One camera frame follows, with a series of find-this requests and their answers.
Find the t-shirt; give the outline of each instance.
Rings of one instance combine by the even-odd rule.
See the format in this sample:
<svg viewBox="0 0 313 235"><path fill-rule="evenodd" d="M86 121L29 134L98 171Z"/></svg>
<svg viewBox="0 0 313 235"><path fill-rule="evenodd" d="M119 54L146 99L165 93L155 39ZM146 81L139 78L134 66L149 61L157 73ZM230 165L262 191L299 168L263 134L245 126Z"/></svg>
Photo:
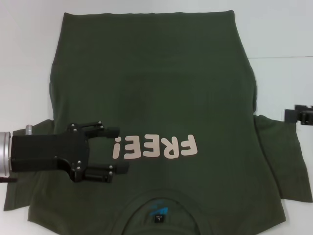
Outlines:
<svg viewBox="0 0 313 235"><path fill-rule="evenodd" d="M65 13L50 81L54 121L34 134L118 126L89 141L89 163L129 172L32 173L9 184L6 210L30 204L30 221L62 235L254 235L285 221L281 198L312 202L295 125L254 115L233 11Z"/></svg>

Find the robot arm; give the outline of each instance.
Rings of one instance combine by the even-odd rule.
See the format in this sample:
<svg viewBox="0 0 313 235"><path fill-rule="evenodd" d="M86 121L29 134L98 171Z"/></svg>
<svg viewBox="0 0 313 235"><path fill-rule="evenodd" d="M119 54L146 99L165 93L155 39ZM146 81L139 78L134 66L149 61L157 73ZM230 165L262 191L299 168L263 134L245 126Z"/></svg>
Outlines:
<svg viewBox="0 0 313 235"><path fill-rule="evenodd" d="M89 142L95 137L117 138L118 128L105 128L102 122L71 123L58 135L32 135L32 126L26 127L25 136L0 132L0 174L10 172L64 170L74 182L82 180L112 182L114 174L126 174L125 164L88 165ZM0 182L16 179L0 178Z"/></svg>

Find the silver cylinder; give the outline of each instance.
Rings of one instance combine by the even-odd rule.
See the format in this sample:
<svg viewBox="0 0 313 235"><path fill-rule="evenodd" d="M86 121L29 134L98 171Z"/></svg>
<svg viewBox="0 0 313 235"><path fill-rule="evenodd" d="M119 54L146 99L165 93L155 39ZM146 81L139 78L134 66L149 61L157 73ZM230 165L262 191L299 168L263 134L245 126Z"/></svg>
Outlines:
<svg viewBox="0 0 313 235"><path fill-rule="evenodd" d="M10 132L0 132L0 177L10 175Z"/></svg>
<svg viewBox="0 0 313 235"><path fill-rule="evenodd" d="M32 125L27 125L25 129L25 135L31 136L33 134L33 126Z"/></svg>

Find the white table surface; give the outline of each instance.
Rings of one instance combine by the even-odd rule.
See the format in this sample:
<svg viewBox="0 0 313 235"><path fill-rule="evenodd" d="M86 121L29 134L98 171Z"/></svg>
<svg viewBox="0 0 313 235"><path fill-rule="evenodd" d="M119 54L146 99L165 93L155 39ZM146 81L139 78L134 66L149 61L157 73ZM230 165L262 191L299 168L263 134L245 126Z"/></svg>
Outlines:
<svg viewBox="0 0 313 235"><path fill-rule="evenodd" d="M283 120L294 104L313 105L312 0L0 0L0 131L52 119L49 75L63 13L234 10L258 84L258 110ZM313 127L297 127L313 182ZM3 208L6 184L0 184ZM313 234L313 204L283 200L287 222L263 235ZM0 234L52 235L27 222L28 207L0 210Z"/></svg>

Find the shirt sleeve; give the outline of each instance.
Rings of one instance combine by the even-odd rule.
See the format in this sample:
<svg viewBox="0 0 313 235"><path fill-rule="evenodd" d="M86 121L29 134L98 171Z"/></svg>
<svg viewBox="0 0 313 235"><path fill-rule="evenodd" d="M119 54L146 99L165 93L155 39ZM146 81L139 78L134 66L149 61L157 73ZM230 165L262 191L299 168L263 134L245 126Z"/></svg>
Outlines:
<svg viewBox="0 0 313 235"><path fill-rule="evenodd" d="M256 132L282 199L313 202L296 125L254 116Z"/></svg>
<svg viewBox="0 0 313 235"><path fill-rule="evenodd" d="M33 135L53 134L54 121L46 120L33 126ZM14 131L13 135L25 135L25 129ZM42 172L19 172L10 174L10 177L17 178L16 183L8 183L4 210L11 211L30 205L36 185L40 180Z"/></svg>

